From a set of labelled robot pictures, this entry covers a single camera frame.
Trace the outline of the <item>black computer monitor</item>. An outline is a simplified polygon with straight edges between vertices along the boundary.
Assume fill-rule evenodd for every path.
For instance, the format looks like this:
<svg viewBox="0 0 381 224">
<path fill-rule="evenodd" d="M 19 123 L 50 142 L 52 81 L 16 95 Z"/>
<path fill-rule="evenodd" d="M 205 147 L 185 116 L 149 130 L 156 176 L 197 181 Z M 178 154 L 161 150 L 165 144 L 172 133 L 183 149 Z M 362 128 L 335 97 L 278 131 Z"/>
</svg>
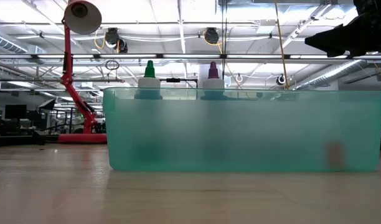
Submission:
<svg viewBox="0 0 381 224">
<path fill-rule="evenodd" d="M 6 119 L 24 119 L 27 114 L 27 105 L 5 105 Z"/>
</svg>

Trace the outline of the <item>black bar stand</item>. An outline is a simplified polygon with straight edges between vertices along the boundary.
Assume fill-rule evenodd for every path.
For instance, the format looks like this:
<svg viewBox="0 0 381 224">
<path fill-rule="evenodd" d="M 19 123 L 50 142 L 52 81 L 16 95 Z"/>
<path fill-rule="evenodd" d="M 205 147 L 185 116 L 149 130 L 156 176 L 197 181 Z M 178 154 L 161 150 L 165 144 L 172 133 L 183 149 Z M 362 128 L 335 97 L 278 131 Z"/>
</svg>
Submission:
<svg viewBox="0 0 381 224">
<path fill-rule="evenodd" d="M 180 83 L 180 82 L 186 82 L 191 88 L 193 86 L 189 82 L 194 82 L 195 87 L 199 87 L 198 79 L 189 79 L 189 78 L 163 78 L 159 79 L 160 82 L 166 82 L 166 83 Z"/>
</svg>

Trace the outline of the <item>large purple food coloring bottle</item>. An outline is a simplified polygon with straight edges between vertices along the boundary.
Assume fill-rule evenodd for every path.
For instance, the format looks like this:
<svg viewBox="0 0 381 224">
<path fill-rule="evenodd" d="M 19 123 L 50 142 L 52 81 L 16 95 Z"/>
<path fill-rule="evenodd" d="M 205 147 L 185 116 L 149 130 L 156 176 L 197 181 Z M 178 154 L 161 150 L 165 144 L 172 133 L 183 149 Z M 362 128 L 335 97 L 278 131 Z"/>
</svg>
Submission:
<svg viewBox="0 0 381 224">
<path fill-rule="evenodd" d="M 203 95 L 201 100 L 226 100 L 224 95 L 225 82 L 219 77 L 219 70 L 215 62 L 210 63 L 208 77 L 202 82 Z"/>
</svg>

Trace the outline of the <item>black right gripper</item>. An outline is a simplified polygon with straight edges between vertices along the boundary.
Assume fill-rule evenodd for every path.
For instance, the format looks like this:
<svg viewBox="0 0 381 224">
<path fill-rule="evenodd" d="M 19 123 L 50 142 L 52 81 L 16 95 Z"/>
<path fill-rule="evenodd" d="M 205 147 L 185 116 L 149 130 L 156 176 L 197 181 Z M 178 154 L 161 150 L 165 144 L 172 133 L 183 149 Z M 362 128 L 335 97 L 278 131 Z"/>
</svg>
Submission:
<svg viewBox="0 0 381 224">
<path fill-rule="evenodd" d="M 353 0 L 353 3 L 358 13 L 355 19 L 346 25 L 340 24 L 331 30 L 307 37 L 304 43 L 326 50 L 329 58 L 351 57 L 354 46 L 350 29 L 354 26 L 360 51 L 381 52 L 381 0 Z"/>
</svg>

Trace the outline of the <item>small orange food coloring bottle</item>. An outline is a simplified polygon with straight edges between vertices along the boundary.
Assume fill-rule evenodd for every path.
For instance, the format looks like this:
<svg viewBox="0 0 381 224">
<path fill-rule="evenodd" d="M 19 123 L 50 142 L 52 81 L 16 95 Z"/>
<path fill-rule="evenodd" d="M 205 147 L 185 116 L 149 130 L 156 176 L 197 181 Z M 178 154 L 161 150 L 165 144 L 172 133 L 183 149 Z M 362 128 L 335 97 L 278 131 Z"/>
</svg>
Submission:
<svg viewBox="0 0 381 224">
<path fill-rule="evenodd" d="M 327 165 L 332 170 L 341 170 L 344 166 L 344 145 L 339 141 L 331 141 L 326 145 Z"/>
</svg>

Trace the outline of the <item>large green food coloring bottle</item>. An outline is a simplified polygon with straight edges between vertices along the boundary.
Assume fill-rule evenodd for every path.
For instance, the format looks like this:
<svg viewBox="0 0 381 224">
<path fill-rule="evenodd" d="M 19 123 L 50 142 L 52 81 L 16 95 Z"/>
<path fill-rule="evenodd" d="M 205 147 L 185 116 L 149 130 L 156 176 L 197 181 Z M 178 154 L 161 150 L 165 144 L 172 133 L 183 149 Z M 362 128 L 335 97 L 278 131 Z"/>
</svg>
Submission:
<svg viewBox="0 0 381 224">
<path fill-rule="evenodd" d="M 146 101 L 161 100 L 160 87 L 161 81 L 156 78 L 154 63 L 152 60 L 148 60 L 144 76 L 138 80 L 138 90 L 134 98 Z M 141 152 L 137 157 L 140 161 L 155 162 L 159 159 L 159 152 L 156 149 L 159 138 L 156 137 L 154 130 L 151 128 L 155 125 L 153 106 L 147 104 L 146 107 L 142 107 L 142 112 L 145 112 L 145 114 L 141 115 L 141 124 L 146 126 L 141 128 L 141 143 L 139 144 Z"/>
</svg>

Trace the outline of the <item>teal translucent plastic bin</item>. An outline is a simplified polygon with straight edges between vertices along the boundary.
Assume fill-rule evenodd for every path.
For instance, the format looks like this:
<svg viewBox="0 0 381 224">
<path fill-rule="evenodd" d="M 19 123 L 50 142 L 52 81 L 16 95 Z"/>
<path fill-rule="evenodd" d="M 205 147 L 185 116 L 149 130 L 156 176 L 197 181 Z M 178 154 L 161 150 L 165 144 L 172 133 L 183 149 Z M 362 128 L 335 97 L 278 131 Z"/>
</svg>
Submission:
<svg viewBox="0 0 381 224">
<path fill-rule="evenodd" d="M 375 171 L 381 142 L 380 91 L 160 88 L 161 100 L 137 100 L 138 88 L 103 94 L 110 166 L 125 171 Z M 142 107 L 152 105 L 159 159 L 140 161 Z M 344 166 L 327 165 L 326 145 L 344 145 Z"/>
</svg>

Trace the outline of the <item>red desk lamp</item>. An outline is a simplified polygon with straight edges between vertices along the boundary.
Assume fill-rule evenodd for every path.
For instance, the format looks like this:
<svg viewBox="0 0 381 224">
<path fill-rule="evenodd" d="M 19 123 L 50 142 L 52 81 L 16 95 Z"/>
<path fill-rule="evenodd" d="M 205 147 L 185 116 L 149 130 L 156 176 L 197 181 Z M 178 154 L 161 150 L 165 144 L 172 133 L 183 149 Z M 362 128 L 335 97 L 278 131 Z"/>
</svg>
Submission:
<svg viewBox="0 0 381 224">
<path fill-rule="evenodd" d="M 77 134 L 61 134 L 59 143 L 67 144 L 106 144 L 106 134 L 93 133 L 96 125 L 95 112 L 81 99 L 73 83 L 73 54 L 71 36 L 76 34 L 87 35 L 95 32 L 101 25 L 101 13 L 98 8 L 87 0 L 69 0 L 64 10 L 62 24 L 64 26 L 64 58 L 62 84 L 72 97 L 75 106 L 84 117 L 83 131 Z"/>
</svg>

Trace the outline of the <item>silver ventilation duct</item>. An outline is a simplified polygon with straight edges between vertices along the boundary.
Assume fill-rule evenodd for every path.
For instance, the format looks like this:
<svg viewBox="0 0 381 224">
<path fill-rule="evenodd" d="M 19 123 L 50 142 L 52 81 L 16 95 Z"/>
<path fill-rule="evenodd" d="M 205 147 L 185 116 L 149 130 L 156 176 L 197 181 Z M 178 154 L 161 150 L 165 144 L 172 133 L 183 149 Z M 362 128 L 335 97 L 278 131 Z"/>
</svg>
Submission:
<svg viewBox="0 0 381 224">
<path fill-rule="evenodd" d="M 369 63 L 368 60 L 353 60 L 343 64 L 331 65 L 316 73 L 305 78 L 303 81 L 295 84 L 293 89 L 300 90 L 310 86 L 319 86 L 327 84 L 334 80 L 338 80 L 351 73 L 358 72 L 359 70 L 367 68 L 369 65 L 373 65 L 373 62 Z"/>
</svg>

